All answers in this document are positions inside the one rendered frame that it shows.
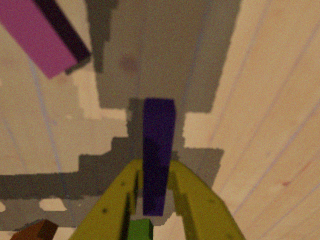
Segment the dark purple rod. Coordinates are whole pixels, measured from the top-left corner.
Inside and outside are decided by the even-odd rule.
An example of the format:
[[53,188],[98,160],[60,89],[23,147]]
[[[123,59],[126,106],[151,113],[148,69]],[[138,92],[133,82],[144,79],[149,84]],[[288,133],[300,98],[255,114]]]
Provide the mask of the dark purple rod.
[[163,216],[175,120],[174,99],[145,98],[143,216]]

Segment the orange block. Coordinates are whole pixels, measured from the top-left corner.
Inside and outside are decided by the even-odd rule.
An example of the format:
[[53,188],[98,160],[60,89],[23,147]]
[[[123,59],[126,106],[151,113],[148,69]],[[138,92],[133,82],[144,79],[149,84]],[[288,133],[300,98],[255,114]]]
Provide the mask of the orange block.
[[46,219],[13,234],[10,240],[52,240],[58,227]]

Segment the lime green rod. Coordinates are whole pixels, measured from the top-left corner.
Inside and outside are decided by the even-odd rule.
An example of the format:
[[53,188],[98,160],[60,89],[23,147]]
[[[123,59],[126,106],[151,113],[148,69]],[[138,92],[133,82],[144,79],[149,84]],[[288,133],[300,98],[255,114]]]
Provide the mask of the lime green rod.
[[127,240],[153,240],[153,227],[150,219],[130,221]]

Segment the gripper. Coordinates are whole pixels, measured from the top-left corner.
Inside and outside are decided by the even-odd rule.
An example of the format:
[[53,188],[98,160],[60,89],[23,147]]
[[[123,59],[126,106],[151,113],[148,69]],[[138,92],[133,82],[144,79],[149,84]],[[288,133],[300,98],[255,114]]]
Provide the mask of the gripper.
[[[143,159],[132,160],[116,177],[68,240],[127,240],[143,188]],[[168,190],[186,240],[246,240],[224,201],[193,171],[170,160]]]

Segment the pink rod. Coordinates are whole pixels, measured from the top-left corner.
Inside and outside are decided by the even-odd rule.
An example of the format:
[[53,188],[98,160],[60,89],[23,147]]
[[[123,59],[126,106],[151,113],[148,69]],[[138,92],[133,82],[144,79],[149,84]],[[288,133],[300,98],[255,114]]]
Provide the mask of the pink rod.
[[56,0],[0,0],[0,23],[48,79],[92,55]]

